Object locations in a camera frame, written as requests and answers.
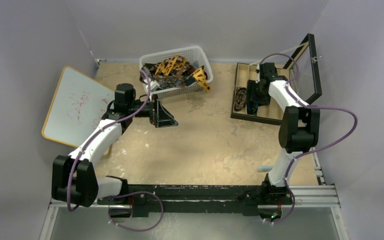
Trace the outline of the navy blue shell pattern tie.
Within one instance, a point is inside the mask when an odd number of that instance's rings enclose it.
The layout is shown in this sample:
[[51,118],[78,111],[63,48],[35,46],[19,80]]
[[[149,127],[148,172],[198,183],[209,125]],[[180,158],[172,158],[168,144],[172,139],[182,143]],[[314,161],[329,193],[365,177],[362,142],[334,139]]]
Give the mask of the navy blue shell pattern tie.
[[251,116],[257,116],[260,106],[261,104],[258,102],[249,101],[246,104],[246,113]]

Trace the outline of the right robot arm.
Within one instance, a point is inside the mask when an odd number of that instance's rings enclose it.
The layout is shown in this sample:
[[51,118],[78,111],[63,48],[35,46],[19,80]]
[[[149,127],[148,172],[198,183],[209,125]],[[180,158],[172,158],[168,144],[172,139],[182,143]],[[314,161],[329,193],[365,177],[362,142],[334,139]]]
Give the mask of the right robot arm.
[[258,107],[275,100],[283,112],[278,132],[281,147],[275,165],[266,175],[260,196],[268,204],[289,194],[288,175],[295,167],[296,157],[307,153],[318,143],[320,111],[310,109],[292,89],[285,76],[279,75],[272,62],[256,67],[256,80],[248,81],[246,110],[255,114]]

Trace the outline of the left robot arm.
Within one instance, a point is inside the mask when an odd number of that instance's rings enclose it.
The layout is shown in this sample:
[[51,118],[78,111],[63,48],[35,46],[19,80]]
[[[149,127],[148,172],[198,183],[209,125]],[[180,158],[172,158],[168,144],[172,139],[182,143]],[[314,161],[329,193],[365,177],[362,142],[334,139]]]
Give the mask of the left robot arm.
[[107,105],[93,133],[70,154],[54,159],[52,199],[66,202],[71,211],[77,206],[89,207],[95,200],[103,198],[110,198],[118,205],[126,203],[129,199],[127,180],[115,176],[98,178],[95,167],[110,146],[126,132],[134,117],[148,118],[156,128],[179,124],[156,95],[148,95],[141,101],[136,98],[132,84],[118,84],[114,100]]

